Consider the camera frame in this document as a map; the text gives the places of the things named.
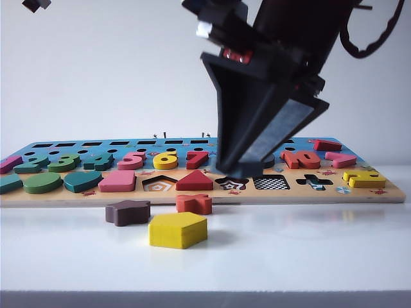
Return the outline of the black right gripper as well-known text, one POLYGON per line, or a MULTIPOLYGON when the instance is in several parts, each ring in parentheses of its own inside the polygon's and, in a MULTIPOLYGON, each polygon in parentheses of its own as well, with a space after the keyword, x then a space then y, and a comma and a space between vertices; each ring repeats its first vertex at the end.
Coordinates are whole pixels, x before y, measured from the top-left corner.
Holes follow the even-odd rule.
MULTIPOLYGON (((352 1, 263 1, 253 25, 241 1, 222 1, 222 43, 226 51, 259 60, 290 81, 290 95, 308 86, 314 95, 324 87, 322 69, 352 1)), ((314 97, 290 98, 241 156, 241 163, 262 162, 284 141, 325 112, 329 103, 314 97)))

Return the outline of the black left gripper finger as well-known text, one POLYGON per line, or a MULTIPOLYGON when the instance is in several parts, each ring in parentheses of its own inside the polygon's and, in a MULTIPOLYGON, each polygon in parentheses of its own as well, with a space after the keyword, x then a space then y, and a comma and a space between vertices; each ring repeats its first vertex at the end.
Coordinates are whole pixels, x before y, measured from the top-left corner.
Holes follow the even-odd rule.
POLYGON ((24 0, 22 5, 29 11, 35 13, 39 8, 46 9, 51 4, 51 0, 24 0))

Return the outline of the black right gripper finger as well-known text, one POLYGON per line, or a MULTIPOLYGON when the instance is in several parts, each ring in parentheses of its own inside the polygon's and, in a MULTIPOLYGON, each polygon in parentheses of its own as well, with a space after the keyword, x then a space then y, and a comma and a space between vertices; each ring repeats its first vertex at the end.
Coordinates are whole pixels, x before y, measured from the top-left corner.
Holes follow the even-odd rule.
POLYGON ((263 161, 241 156, 273 120, 290 95, 290 81, 259 60, 245 65, 202 53, 217 93, 218 151, 215 168, 225 174, 261 174, 263 161))

